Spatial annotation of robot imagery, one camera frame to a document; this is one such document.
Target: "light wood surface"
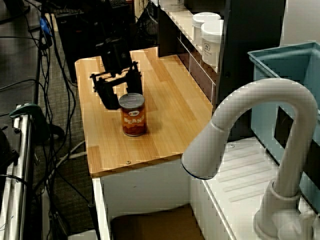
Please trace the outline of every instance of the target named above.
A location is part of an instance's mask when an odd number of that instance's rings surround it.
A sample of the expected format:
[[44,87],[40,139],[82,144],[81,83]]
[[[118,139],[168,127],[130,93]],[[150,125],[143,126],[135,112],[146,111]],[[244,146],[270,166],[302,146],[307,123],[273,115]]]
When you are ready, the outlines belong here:
[[[142,74],[147,133],[123,133],[121,112],[104,107],[93,90],[92,73],[104,71],[100,57],[75,63],[86,143],[92,177],[175,160],[211,119],[212,105],[176,56],[158,58],[158,48],[131,52]],[[126,94],[126,84],[114,92]]]

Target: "blue plastic bin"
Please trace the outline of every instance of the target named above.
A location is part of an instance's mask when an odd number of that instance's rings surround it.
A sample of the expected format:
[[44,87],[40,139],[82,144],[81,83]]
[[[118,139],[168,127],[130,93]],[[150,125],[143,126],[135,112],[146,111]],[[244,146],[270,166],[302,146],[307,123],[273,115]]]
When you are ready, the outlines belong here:
[[[305,86],[314,95],[320,108],[320,45],[309,42],[284,47],[275,47],[248,52],[254,63],[254,81],[267,78],[284,78]],[[274,138],[278,108],[281,107],[292,118],[292,107],[282,102],[260,104],[252,109],[251,129],[280,162],[283,147]],[[320,124],[316,126],[313,140],[320,145]],[[320,190],[303,173],[300,188],[312,205],[320,212]]]

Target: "jar lid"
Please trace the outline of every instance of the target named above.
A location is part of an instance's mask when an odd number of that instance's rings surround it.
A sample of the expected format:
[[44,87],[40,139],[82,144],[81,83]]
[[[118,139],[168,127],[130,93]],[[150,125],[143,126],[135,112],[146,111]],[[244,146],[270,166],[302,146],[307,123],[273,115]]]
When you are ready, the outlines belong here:
[[208,42],[220,44],[223,28],[223,20],[205,22],[201,26],[201,37]]
[[136,109],[145,103],[145,98],[139,93],[128,93],[120,97],[119,105],[124,109]]
[[211,22],[214,20],[220,20],[221,17],[219,14],[213,12],[200,12],[192,17],[192,25],[196,28],[201,28],[201,25],[206,22]]

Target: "white container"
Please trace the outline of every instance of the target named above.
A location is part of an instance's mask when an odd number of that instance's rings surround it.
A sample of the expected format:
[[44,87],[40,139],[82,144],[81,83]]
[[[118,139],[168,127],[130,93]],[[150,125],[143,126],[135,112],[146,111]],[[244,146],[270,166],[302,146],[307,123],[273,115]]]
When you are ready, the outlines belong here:
[[205,22],[201,26],[202,60],[212,67],[217,67],[219,63],[223,27],[223,20]]
[[165,12],[180,12],[185,8],[185,0],[159,0],[159,5]]
[[192,17],[192,30],[193,30],[193,42],[201,46],[202,45],[202,37],[201,37],[201,26],[204,23],[212,22],[215,20],[220,20],[221,17],[219,14],[213,12],[200,12]]

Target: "bean can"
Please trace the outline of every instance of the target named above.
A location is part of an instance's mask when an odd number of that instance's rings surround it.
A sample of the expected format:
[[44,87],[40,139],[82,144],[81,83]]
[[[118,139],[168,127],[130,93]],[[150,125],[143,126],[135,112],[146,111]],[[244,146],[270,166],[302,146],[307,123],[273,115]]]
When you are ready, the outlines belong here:
[[120,97],[122,130],[131,137],[141,136],[147,131],[145,98],[139,93],[128,93]]

